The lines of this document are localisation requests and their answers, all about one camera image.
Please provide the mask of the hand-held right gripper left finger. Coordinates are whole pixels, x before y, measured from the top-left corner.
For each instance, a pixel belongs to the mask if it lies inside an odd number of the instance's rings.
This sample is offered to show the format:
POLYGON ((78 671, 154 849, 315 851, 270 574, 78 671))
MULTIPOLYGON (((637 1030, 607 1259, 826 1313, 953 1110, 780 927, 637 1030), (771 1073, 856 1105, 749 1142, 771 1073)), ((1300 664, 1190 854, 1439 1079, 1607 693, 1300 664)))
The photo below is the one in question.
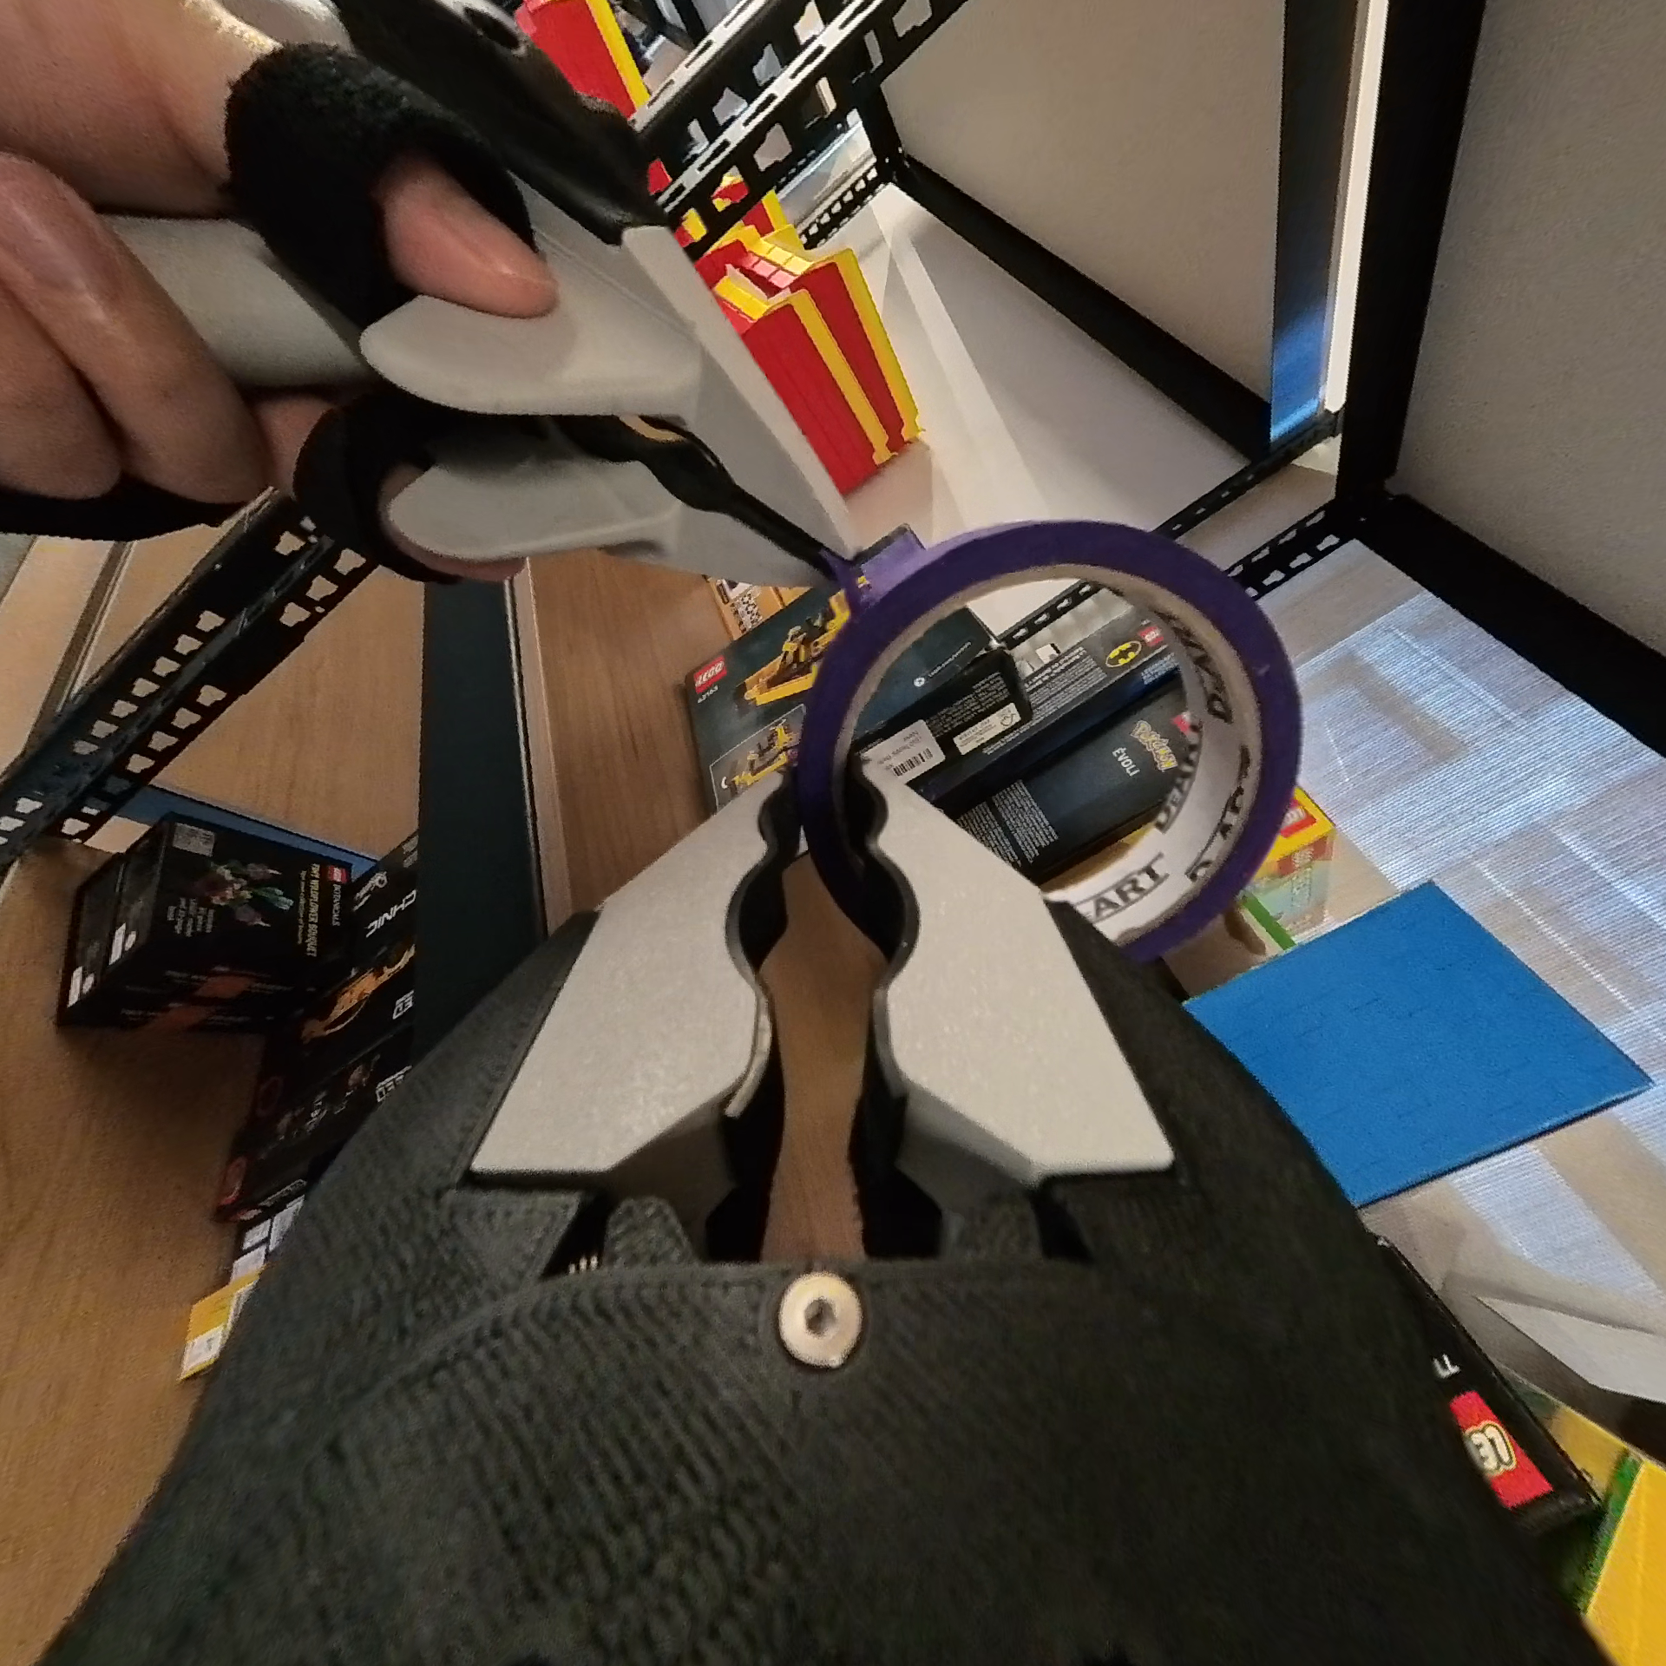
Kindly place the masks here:
POLYGON ((741 1118, 775 1024, 741 908, 797 846, 790 783, 765 781, 600 905, 473 1178, 746 1185, 741 1118))

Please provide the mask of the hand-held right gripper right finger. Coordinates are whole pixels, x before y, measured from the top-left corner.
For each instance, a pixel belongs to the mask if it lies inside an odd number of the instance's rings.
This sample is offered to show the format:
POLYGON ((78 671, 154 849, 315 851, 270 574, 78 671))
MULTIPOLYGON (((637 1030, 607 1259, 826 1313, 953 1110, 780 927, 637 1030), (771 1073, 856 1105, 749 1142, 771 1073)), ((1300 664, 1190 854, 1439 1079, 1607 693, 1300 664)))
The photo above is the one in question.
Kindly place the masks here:
POLYGON ((902 896, 873 1000, 898 1168, 926 1191, 1168 1169, 1173 1149, 1029 879, 885 773, 868 852, 902 896))

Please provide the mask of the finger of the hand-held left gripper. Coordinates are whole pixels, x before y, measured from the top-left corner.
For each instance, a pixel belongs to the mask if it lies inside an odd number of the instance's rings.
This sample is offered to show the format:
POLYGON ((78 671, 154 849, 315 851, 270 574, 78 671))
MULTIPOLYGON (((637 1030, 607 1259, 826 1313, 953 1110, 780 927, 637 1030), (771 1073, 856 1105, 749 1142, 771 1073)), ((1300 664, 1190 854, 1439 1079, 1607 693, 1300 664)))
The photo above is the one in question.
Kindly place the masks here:
POLYGON ((470 566, 612 552, 666 569, 807 586, 846 569, 846 517, 778 446, 759 481, 688 427, 649 418, 466 424, 398 490, 410 546, 470 566))
POLYGON ((753 483, 775 444, 841 505, 854 556, 844 498, 673 234, 632 227, 612 242, 563 212, 532 212, 531 224, 559 290, 548 315, 504 318, 419 296, 359 337, 392 386, 465 413, 436 447, 482 418, 668 420, 753 483))

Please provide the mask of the small black yellow toy box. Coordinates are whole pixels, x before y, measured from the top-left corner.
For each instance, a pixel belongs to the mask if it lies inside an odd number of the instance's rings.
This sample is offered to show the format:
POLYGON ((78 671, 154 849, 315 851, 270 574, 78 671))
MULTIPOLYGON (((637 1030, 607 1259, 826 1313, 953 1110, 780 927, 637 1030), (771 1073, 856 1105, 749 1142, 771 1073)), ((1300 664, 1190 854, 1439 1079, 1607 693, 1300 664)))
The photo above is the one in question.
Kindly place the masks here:
MULTIPOLYGON (((688 674, 710 812, 793 761, 822 659, 846 622, 843 596, 809 591, 688 674)), ((922 795, 941 796, 1031 715, 1012 652, 961 608, 890 666, 859 717, 854 747, 922 795)))

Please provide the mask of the purple tape roll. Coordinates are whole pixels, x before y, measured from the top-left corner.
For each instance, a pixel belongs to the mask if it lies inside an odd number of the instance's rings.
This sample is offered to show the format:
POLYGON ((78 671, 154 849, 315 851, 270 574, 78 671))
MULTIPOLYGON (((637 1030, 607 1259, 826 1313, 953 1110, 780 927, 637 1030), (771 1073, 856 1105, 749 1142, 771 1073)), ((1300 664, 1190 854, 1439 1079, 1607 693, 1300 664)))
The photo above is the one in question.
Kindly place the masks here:
POLYGON ((1212 561, 1154 530, 1034 520, 970 530, 885 554, 854 591, 822 659, 795 764, 809 856, 856 924, 870 915, 870 859, 844 810, 854 725, 910 637, 943 613, 1010 583, 1083 578, 1131 600, 1178 656, 1195 746, 1132 854, 1061 900, 1136 961, 1151 962, 1215 922, 1276 842, 1302 763, 1297 673, 1268 613, 1212 561))

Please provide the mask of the wooden desk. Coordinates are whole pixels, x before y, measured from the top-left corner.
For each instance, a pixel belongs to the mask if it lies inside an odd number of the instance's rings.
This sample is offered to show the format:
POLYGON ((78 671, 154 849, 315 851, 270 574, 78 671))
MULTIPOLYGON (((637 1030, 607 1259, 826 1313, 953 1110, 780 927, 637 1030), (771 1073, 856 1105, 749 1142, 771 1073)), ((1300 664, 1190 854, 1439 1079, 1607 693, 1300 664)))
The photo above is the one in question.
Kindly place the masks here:
MULTIPOLYGON (((534 578, 531 588, 549 685, 558 796, 576 842, 576 896, 598 907, 573 915, 517 973, 505 998, 515 1007, 520 1051, 497 1108, 600 905, 709 820, 698 815, 693 744, 685 718, 673 713, 670 669, 671 647, 719 644, 705 583, 627 576, 610 557, 582 556, 576 578, 534 578)), ((885 961, 881 983, 900 946, 902 896, 873 861, 870 869, 878 898, 868 917, 880 947, 868 947, 868 954, 885 961)), ((743 946, 754 954, 756 971, 782 956, 778 944, 793 929, 792 908, 812 879, 807 861, 783 857, 778 885, 756 885, 743 901, 743 946)), ((1171 1144, 1171 1166, 1056 1179, 1032 1191, 922 1190, 898 1168, 902 1105, 885 1085, 873 1034, 878 983, 853 1012, 849 1035, 824 1049, 805 1076, 819 1091, 836 1093, 844 1115, 856 1117, 854 1157, 844 1164, 837 1196, 841 1244, 854 1234, 853 1193, 861 1195, 868 1247, 912 1257, 936 1252, 941 1217, 976 1212, 988 1196, 1039 1193, 1059 1196, 1046 1208, 1063 1213, 1066 1254, 1076 1254, 1076 1242, 1087 1256, 1105 1254, 1112 1237, 1136 1242, 1136 1254, 1142 1254, 1146 1242, 1185 1235, 1190 1218, 1219 1217, 1229 1235, 1242 1235, 1242 1218, 1256 1212, 1246 1200, 1254 1186, 1295 1195, 1314 1176, 1315 1161, 1302 1137, 1239 1061, 1119 946, 1073 908, 1044 900, 1171 1144)), ((583 1218, 602 1220, 605 1262, 758 1261, 792 1088, 782 1066, 780 1008, 771 986, 761 981, 761 988, 770 1000, 775 1049, 741 1118, 746 1185, 493 1183, 575 1195, 583 1218)))

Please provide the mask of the person's left hand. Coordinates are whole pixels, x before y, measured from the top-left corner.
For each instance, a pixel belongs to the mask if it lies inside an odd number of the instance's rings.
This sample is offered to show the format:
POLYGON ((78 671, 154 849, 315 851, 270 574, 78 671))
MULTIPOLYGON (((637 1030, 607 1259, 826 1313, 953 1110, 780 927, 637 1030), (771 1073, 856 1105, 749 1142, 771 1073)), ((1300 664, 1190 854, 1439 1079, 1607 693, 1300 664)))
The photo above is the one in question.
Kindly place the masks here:
POLYGON ((417 295, 539 318, 556 281, 509 174, 407 81, 221 3, 4 3, 4 530, 141 537, 288 493, 415 579, 390 530, 427 410, 239 390, 100 212, 234 215, 365 327, 417 295))

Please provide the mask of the black metal rack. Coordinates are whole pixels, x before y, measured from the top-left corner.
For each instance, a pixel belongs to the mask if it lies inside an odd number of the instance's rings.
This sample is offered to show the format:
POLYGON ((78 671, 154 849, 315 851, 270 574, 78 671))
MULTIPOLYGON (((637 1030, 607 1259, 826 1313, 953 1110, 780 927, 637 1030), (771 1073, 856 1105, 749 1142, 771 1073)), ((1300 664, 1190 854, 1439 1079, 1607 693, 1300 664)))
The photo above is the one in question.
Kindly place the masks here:
MULTIPOLYGON (((522 169, 531 169, 526 181, 536 174, 539 179, 549 174, 537 166, 549 161, 544 154, 554 142, 576 146, 585 157, 580 169, 588 166, 598 178, 607 179, 607 190, 622 193, 626 186, 614 183, 614 174, 636 163, 631 152, 632 139, 627 139, 626 118, 615 115, 582 113, 578 105, 585 95, 568 91, 554 69, 539 57, 531 46, 515 37, 510 46, 492 46, 487 39, 476 39, 470 32, 471 15, 482 22, 487 34, 497 27, 493 13, 483 3, 226 3, 234 15, 248 13, 248 29, 265 30, 273 37, 297 37, 319 41, 319 52, 354 56, 365 63, 376 63, 378 73, 400 79, 400 112, 407 107, 417 108, 424 98, 427 103, 446 108, 444 122, 451 129, 461 130, 461 124, 473 120, 478 130, 476 139, 470 139, 478 147, 495 147, 495 154, 504 163, 517 163, 522 169)), ((315 107, 332 120, 341 117, 349 103, 346 85, 337 88, 331 83, 331 74, 321 68, 309 68, 304 74, 305 85, 290 90, 278 88, 285 96, 270 95, 270 90, 258 88, 259 115, 278 112, 278 118, 290 124, 285 134, 297 122, 305 120, 304 112, 315 107)), ((1398 174, 1390 181, 1393 195, 1405 185, 1407 191, 1427 191, 1429 200, 1417 213, 1405 207, 1405 234, 1432 227, 1434 154, 1446 146, 1442 137, 1434 141, 1432 117, 1427 134, 1427 156, 1407 159, 1405 179, 1398 174)), ((578 185, 592 183, 580 173, 578 185)), ((580 190, 573 196, 573 183, 566 174, 556 171, 549 186, 558 205, 568 207, 576 202, 580 218, 587 222, 590 208, 604 210, 604 230, 609 229, 609 215, 619 218, 624 203, 615 205, 614 198, 604 191, 598 202, 590 202, 580 190)), ((224 341, 222 351, 229 354, 227 364, 237 357, 234 347, 248 347, 239 364, 241 374, 251 383, 276 379, 304 379, 305 376, 322 376, 324 379, 344 379, 351 366, 324 368, 329 359, 327 347, 332 347, 331 330, 344 330, 344 324, 334 322, 329 307, 322 307, 317 329, 307 318, 307 305, 317 300, 321 305, 326 296, 314 296, 305 283, 300 285, 300 302, 290 305, 278 290, 283 283, 298 281, 293 274, 276 269, 273 264, 263 274, 261 261, 268 261, 263 249, 249 247, 241 252, 241 227, 231 222, 185 220, 176 227, 168 222, 126 222, 131 241, 136 247, 144 244, 154 247, 160 259, 158 279, 163 268, 168 269, 170 283, 180 293, 178 305, 185 308, 190 298, 198 307, 197 329, 207 341, 219 330, 217 341, 224 341), (254 302, 256 290, 271 295, 263 302, 271 312, 273 320, 268 329, 278 330, 278 313, 285 320, 297 315, 295 322, 285 322, 292 339, 285 339, 283 351, 276 351, 276 335, 265 341, 239 341, 239 330, 256 329, 254 322, 239 322, 248 315, 248 307, 232 307, 237 302, 254 302)), ((356 486, 348 490, 348 452, 353 440, 351 422, 346 413, 339 420, 324 425, 322 439, 314 446, 314 473, 319 476, 310 481, 305 503, 297 510, 310 510, 315 517, 322 515, 327 525, 322 529, 331 535, 346 539, 358 549, 356 535, 348 534, 348 524, 356 534, 382 539, 382 525, 375 520, 380 513, 371 510, 370 500, 359 503, 353 495, 356 486)), ((1239 496, 1259 488, 1263 476, 1271 476, 1287 464, 1285 452, 1276 456, 1270 451, 1256 466, 1248 466, 1229 481, 1212 488, 1187 510, 1180 512, 1158 532, 1183 534, 1195 530, 1239 496)), ((4 517, 32 517, 29 530, 71 534, 97 532, 105 534, 114 525, 124 530, 124 518, 132 522, 129 530, 153 534, 158 530, 182 530, 193 527, 200 518, 210 517, 207 505, 195 505, 188 498, 168 496, 148 483, 127 481, 105 498, 82 503, 80 507, 53 496, 29 496, 4 493, 4 517)), ((1663 752, 1663 646, 1654 647, 1624 629, 1617 618, 1609 618, 1602 612, 1593 612, 1576 605, 1575 598, 1542 574, 1531 573, 1527 568, 1512 561, 1507 552, 1493 549, 1485 539, 1475 535, 1449 518, 1444 518, 1417 496, 1393 495, 1385 488, 1339 493, 1320 510, 1307 515, 1288 530, 1280 532, 1263 549, 1241 557, 1227 569, 1241 583, 1244 591, 1265 602, 1265 596, 1295 574, 1309 569, 1327 552, 1363 537, 1365 544, 1381 552, 1387 559, 1403 568, 1410 578, 1419 579, 1434 590, 1448 605, 1466 613, 1475 624, 1495 635, 1519 656, 1531 659, 1534 666, 1559 681, 1587 705, 1600 712, 1631 734, 1639 744, 1646 744, 1663 752)), ((241 696, 248 688, 271 669, 278 657, 285 656, 288 646, 280 637, 276 627, 278 600, 300 600, 290 591, 278 593, 276 579, 268 596, 270 607, 261 602, 256 608, 256 596, 248 593, 253 613, 241 622, 226 625, 227 686, 241 696)), ((517 885, 526 879, 522 890, 531 885, 532 844, 536 844, 536 815, 531 808, 531 763, 527 759, 526 698, 522 690, 522 669, 517 669, 517 649, 510 642, 510 603, 507 600, 488 600, 480 603, 485 608, 485 622, 473 624, 463 617, 463 603, 427 603, 427 669, 424 685, 424 791, 439 793, 443 788, 456 796, 448 803, 448 813, 465 810, 485 813, 487 798, 482 795, 492 788, 492 805, 500 801, 504 810, 493 810, 502 822, 485 825, 495 835, 502 834, 505 849, 515 857, 522 873, 517 869, 517 885), (454 722, 443 734, 441 712, 441 673, 451 664, 443 656, 458 649, 463 652, 470 644, 485 652, 487 647, 504 651, 498 654, 502 664, 492 669, 482 659, 478 669, 485 681, 466 685, 470 700, 483 700, 482 718, 463 718, 463 707, 451 712, 459 718, 461 729, 454 722)), ((114 751, 126 752, 127 739, 136 739, 139 727, 149 727, 153 715, 161 715, 163 705, 171 705, 175 696, 183 696, 192 690, 207 691, 209 681, 226 681, 209 674, 207 659, 215 657, 202 649, 204 669, 182 673, 180 676, 163 676, 156 671, 156 679, 165 686, 165 693, 146 695, 139 701, 136 717, 121 718, 117 739, 100 740, 92 746, 92 757, 75 761, 70 757, 71 722, 60 718, 49 739, 32 744, 26 757, 5 781, 7 790, 14 785, 27 785, 34 795, 46 793, 46 807, 26 805, 24 830, 9 834, 4 840, 4 871, 15 864, 22 851, 36 844, 44 835, 48 822, 58 822, 60 810, 68 812, 71 801, 80 803, 73 788, 98 786, 110 803, 100 800, 92 810, 80 812, 87 824, 107 820, 107 810, 114 813, 114 805, 132 796, 136 790, 136 764, 132 768, 117 766, 114 751)), ((1104 879, 1115 863, 1107 852, 1107 864, 1090 868, 1085 883, 1104 879)), ((510 961, 510 939, 515 930, 527 937, 531 918, 543 910, 543 903, 531 903, 531 891, 519 898, 510 908, 510 924, 485 925, 470 935, 470 946, 449 951, 451 969, 458 978, 463 969, 470 969, 473 983, 465 978, 458 983, 473 990, 475 985, 485 988, 487 969, 505 969, 510 961)))

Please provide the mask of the black orange car toy box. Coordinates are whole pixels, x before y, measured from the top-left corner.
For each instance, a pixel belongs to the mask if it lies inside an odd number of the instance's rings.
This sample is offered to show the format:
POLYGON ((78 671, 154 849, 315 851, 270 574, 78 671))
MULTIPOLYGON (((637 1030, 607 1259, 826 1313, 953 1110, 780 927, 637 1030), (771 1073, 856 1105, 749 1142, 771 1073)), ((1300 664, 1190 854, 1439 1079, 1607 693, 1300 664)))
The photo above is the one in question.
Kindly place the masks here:
POLYGON ((253 1220, 315 1183, 414 1061, 417 835, 351 891, 348 925, 337 979, 266 1039, 222 1179, 219 1220, 253 1220))

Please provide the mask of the yellow flamingo toy box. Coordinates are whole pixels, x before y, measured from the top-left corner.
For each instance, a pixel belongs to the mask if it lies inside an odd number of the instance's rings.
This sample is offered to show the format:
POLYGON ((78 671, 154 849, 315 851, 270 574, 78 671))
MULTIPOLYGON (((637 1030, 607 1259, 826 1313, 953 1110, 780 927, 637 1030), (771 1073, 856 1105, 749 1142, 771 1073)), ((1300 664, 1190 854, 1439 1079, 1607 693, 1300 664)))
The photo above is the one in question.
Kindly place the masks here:
POLYGON ((1326 927, 1336 837, 1334 822, 1297 786, 1278 839, 1222 920, 1251 959, 1297 947, 1326 927))

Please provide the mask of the blue toy box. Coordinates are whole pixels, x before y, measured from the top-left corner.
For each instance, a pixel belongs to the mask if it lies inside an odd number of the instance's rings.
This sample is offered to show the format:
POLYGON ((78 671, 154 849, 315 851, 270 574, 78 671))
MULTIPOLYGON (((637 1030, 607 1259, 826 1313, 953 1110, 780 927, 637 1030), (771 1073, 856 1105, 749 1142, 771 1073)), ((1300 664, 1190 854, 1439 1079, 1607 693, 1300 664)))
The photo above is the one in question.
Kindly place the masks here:
POLYGON ((1278 1101, 1356 1208, 1653 1086, 1434 883, 1185 1007, 1278 1101))

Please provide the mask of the black bat logo toy box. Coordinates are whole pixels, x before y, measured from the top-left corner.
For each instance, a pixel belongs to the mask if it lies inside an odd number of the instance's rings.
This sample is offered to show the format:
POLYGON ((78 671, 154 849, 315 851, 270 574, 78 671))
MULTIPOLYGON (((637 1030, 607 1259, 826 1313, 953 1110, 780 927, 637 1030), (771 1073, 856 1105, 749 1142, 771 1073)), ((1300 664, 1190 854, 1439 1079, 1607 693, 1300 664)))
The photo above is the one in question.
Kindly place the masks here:
POLYGON ((1039 725, 1078 710, 1119 712, 1178 673, 1149 613, 1097 598, 1009 644, 1039 725))

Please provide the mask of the black bouquet toy box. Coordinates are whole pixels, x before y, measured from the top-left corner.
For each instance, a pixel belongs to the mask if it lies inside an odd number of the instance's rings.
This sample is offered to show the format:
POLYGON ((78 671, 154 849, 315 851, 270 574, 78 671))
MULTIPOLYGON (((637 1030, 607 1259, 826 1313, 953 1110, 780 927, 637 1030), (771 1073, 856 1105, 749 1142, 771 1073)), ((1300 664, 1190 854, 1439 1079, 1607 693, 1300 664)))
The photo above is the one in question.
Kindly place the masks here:
POLYGON ((339 968, 351 883, 321 847, 166 817, 80 885, 54 1022, 270 1030, 339 968))

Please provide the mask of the black toy box white labels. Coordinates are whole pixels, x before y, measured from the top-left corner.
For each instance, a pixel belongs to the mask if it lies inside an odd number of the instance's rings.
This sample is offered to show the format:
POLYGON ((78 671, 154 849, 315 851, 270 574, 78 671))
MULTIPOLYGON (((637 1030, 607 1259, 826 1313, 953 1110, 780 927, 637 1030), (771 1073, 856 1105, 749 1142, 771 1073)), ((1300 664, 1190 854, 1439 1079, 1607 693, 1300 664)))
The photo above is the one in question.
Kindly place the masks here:
POLYGON ((1537 1539, 1592 1525, 1600 1498, 1585 1473, 1405 1254, 1388 1239, 1376 1244, 1417 1315, 1439 1393, 1498 1503, 1537 1539))

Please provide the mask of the teal yellow toy box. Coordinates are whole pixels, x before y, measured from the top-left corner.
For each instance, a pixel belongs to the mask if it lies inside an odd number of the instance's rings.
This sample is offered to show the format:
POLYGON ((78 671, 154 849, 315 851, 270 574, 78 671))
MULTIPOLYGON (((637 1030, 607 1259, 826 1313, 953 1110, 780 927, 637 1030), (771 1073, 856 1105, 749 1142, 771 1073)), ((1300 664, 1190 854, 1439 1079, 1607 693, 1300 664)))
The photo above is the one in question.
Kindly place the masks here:
POLYGON ((1600 1515, 1573 1561, 1571 1593, 1617 1664, 1664 1662, 1664 1468, 1563 1405, 1551 1432, 1598 1493, 1600 1515))

